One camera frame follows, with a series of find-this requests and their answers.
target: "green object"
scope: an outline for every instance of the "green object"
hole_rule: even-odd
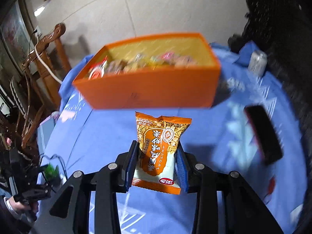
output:
[[[43,171],[44,176],[46,177],[47,181],[52,181],[53,179],[60,176],[58,166],[54,168],[51,164],[48,164],[46,169]]]

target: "round white logo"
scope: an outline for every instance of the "round white logo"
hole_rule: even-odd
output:
[[[174,137],[174,131],[171,128],[166,128],[161,135],[161,138],[167,143]]]

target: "tile floor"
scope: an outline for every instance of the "tile floor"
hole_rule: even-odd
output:
[[[243,31],[247,12],[245,0],[26,0],[26,5],[43,35],[66,24],[61,39],[71,66],[106,43],[152,33],[195,31],[226,44]]]

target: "human hand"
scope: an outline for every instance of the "human hand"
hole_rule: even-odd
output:
[[[14,209],[16,213],[23,213],[29,210],[32,210],[34,213],[38,213],[39,211],[38,201],[34,201],[31,204],[25,204],[21,202],[15,202],[13,196],[9,198],[8,201],[10,202],[11,207]]]

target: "blue tablecloth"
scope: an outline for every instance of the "blue tablecloth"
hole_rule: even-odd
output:
[[[68,73],[60,88],[62,113],[45,154],[62,156],[68,175],[76,170],[96,172],[114,162],[118,154],[128,151],[132,140],[137,139],[135,111],[155,117],[192,118],[192,124],[181,137],[184,150],[215,171],[239,171],[266,203],[284,233],[292,233],[302,207],[307,179],[299,124],[290,102],[272,74],[266,72],[263,78],[258,78],[244,67],[256,48],[253,43],[248,43],[240,54],[231,53],[217,44],[212,46],[221,61],[222,75],[215,106],[210,109],[93,110],[71,86],[91,58],[85,57]],[[250,104],[262,104],[266,108],[284,151],[281,160],[267,167],[243,114],[244,106]],[[177,196],[131,187],[127,194],[118,194],[117,201],[122,233],[191,233],[196,194]],[[219,232],[224,233],[222,211],[219,215]],[[94,194],[89,229],[90,233],[94,232]]]

